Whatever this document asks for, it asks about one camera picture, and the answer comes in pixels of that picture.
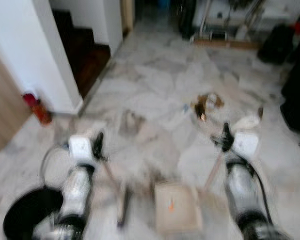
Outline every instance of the small bottle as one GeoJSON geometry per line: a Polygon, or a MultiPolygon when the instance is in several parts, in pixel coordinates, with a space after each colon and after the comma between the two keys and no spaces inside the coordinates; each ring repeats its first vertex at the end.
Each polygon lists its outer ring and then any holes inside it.
{"type": "Polygon", "coordinates": [[[40,99],[36,99],[32,93],[26,93],[22,97],[26,104],[30,107],[31,111],[37,117],[41,125],[46,126],[51,123],[51,113],[42,104],[40,99]]]}

